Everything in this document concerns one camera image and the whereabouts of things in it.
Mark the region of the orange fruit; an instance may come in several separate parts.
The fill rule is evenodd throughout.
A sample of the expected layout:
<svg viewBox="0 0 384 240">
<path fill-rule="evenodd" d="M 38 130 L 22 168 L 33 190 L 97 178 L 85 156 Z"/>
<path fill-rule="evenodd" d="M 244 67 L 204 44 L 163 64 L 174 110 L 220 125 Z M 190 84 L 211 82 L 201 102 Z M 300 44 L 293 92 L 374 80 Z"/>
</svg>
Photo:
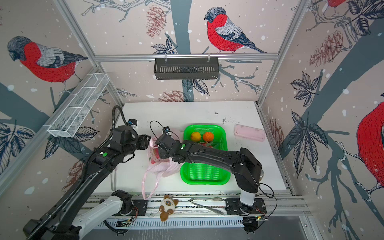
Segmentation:
<svg viewBox="0 0 384 240">
<path fill-rule="evenodd" d="M 206 132 L 203 134 L 204 142 L 212 142 L 214 140 L 214 134 L 212 132 Z"/>
</svg>

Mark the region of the pink plastic bag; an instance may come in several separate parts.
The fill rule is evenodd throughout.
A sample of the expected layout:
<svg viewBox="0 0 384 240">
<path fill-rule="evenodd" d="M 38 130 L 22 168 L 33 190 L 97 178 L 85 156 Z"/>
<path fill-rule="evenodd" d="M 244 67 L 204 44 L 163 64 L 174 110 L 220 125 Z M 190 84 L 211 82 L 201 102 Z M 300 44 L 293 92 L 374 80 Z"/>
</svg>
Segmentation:
<svg viewBox="0 0 384 240">
<path fill-rule="evenodd" d="M 179 173 L 183 164 L 178 164 L 172 161 L 172 158 L 164 159 L 160 157 L 160 147 L 155 144 L 157 138 L 153 137 L 149 143 L 149 166 L 143 176 L 142 180 L 142 196 L 144 200 L 149 200 L 159 186 L 161 178 L 167 178 L 176 173 Z M 145 183 L 149 173 L 155 175 L 155 186 L 152 191 L 147 195 L 145 190 Z"/>
</svg>

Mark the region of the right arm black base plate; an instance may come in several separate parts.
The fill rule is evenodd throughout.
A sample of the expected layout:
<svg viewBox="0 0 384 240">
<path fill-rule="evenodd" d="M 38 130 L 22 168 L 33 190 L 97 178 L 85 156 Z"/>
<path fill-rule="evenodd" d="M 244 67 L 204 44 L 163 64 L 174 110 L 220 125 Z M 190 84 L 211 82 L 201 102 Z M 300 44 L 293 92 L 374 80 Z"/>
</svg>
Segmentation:
<svg viewBox="0 0 384 240">
<path fill-rule="evenodd" d="M 262 198 L 255 198 L 254 204 L 250 207 L 241 203 L 240 199 L 226 199 L 225 211 L 228 215 L 246 217 L 248 215 L 266 215 L 266 205 Z"/>
</svg>

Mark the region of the green plastic basket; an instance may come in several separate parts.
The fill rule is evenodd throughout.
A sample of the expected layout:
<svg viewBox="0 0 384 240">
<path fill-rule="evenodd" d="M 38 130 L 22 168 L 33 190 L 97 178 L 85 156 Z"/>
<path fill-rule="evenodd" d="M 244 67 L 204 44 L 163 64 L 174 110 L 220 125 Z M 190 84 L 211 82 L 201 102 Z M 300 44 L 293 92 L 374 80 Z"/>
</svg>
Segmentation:
<svg viewBox="0 0 384 240">
<path fill-rule="evenodd" d="M 206 132 L 214 134 L 214 140 L 221 143 L 219 150 L 226 151 L 227 135 L 225 130 L 217 125 L 190 125 L 184 130 L 184 140 L 190 140 L 191 134 L 198 132 L 203 136 Z M 201 163 L 185 163 L 180 170 L 181 179 L 189 185 L 225 185 L 231 173 L 218 167 Z"/>
</svg>

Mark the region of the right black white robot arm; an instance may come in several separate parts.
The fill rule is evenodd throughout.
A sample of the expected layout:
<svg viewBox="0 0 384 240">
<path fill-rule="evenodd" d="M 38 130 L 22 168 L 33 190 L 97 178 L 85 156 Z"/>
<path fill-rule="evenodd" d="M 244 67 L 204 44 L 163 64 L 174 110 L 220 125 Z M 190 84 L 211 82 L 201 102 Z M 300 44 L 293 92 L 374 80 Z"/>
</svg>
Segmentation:
<svg viewBox="0 0 384 240">
<path fill-rule="evenodd" d="M 263 166 L 250 150 L 222 151 L 189 140 L 180 142 L 167 134 L 159 136 L 155 144 L 161 157 L 170 157 L 179 164 L 202 163 L 231 172 L 241 189 L 240 202 L 248 207 L 254 205 Z"/>
</svg>

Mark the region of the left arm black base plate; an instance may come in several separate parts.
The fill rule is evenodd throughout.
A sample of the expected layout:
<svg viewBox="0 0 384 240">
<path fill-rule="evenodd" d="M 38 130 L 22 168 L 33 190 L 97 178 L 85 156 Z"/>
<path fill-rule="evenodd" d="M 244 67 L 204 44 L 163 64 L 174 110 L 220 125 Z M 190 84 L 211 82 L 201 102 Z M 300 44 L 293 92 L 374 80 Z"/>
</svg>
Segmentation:
<svg viewBox="0 0 384 240">
<path fill-rule="evenodd" d="M 132 210 L 129 216 L 145 216 L 147 212 L 147 200 L 132 200 Z"/>
</svg>

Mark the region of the red dragon fruit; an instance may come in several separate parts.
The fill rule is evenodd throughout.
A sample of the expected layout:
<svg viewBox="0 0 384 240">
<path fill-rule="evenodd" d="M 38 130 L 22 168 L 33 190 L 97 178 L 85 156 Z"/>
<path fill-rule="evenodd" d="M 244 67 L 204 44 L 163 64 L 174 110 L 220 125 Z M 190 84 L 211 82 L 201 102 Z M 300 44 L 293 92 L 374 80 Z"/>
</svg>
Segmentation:
<svg viewBox="0 0 384 240">
<path fill-rule="evenodd" d="M 200 144 L 204 147 L 213 148 L 213 149 L 220 149 L 221 143 L 218 141 L 210 141 L 210 142 L 200 142 Z"/>
</svg>

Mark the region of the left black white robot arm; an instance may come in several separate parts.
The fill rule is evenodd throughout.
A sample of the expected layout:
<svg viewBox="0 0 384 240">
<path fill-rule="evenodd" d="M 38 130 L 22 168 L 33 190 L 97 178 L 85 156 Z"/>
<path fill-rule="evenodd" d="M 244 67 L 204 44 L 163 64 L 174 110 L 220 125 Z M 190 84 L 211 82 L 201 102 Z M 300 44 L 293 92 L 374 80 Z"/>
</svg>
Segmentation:
<svg viewBox="0 0 384 240">
<path fill-rule="evenodd" d="M 82 175 L 70 190 L 40 219 L 23 228 L 28 240 L 80 240 L 100 222 L 115 214 L 122 201 L 111 197 L 85 217 L 78 213 L 99 184 L 128 155 L 146 150 L 151 137 L 138 135 L 131 126 L 119 126 L 84 162 Z"/>
</svg>

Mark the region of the yellow mango fruit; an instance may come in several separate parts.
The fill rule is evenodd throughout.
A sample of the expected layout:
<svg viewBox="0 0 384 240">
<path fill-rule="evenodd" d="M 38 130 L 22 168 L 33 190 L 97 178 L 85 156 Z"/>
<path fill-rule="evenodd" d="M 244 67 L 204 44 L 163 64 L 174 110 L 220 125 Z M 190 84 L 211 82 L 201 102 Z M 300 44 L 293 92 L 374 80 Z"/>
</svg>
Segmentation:
<svg viewBox="0 0 384 240">
<path fill-rule="evenodd" d="M 200 133 L 198 132 L 193 132 L 191 134 L 191 141 L 195 142 L 195 143 L 199 143 L 202 139 L 202 136 Z"/>
</svg>

